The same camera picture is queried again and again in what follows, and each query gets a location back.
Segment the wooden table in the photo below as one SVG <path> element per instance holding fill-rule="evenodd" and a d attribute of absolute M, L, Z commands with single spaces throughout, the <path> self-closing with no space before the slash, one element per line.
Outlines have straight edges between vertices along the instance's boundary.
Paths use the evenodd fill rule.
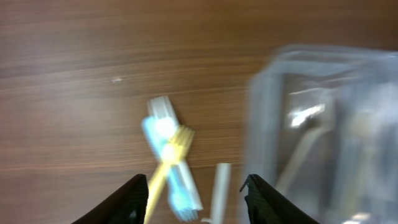
<path fill-rule="evenodd" d="M 141 120 L 169 95 L 197 131 L 200 216 L 229 162 L 225 223 L 237 223 L 247 80 L 286 44 L 397 50 L 397 22 L 393 0 L 0 0 L 1 222 L 71 223 L 150 177 Z M 152 223 L 177 223 L 166 197 Z"/>

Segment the plastic fork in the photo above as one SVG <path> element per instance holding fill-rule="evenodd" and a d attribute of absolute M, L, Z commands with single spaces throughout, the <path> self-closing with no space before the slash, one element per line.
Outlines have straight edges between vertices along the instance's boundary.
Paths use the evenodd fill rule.
<path fill-rule="evenodd" d="M 149 181 L 149 198 L 147 201 L 145 224 L 149 223 L 155 210 L 156 203 L 165 184 L 166 175 L 172 166 L 178 164 L 186 156 L 188 148 L 192 143 L 193 135 L 194 132 L 191 129 L 181 126 L 175 136 L 164 146 L 160 157 L 161 163 Z M 191 211 L 182 210 L 180 212 L 188 216 Z"/>

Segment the clear plastic container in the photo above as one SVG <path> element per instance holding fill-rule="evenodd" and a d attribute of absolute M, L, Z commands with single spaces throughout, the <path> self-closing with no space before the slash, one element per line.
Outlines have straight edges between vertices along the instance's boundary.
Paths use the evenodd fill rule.
<path fill-rule="evenodd" d="M 260 175 L 320 223 L 398 223 L 397 72 L 395 52 L 282 48 L 250 83 L 242 179 Z"/>

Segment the white straw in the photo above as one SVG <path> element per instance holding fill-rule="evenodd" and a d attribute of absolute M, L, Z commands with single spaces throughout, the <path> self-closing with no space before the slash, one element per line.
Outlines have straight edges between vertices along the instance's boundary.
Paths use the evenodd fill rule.
<path fill-rule="evenodd" d="M 203 222 L 222 224 L 226 202 L 228 199 L 229 177 L 231 175 L 231 164 L 217 164 L 216 177 L 211 198 L 210 219 L 202 219 Z"/>

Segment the wood grain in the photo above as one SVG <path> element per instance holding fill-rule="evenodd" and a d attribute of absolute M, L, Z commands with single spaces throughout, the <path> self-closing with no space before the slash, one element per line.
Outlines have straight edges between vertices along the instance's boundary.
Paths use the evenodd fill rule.
<path fill-rule="evenodd" d="M 141 120 L 160 95 L 197 131 L 201 217 L 229 162 L 237 223 L 247 80 L 286 44 L 396 50 L 397 12 L 393 0 L 0 0 L 2 223 L 70 223 L 151 175 Z M 165 197 L 153 223 L 177 222 Z"/>

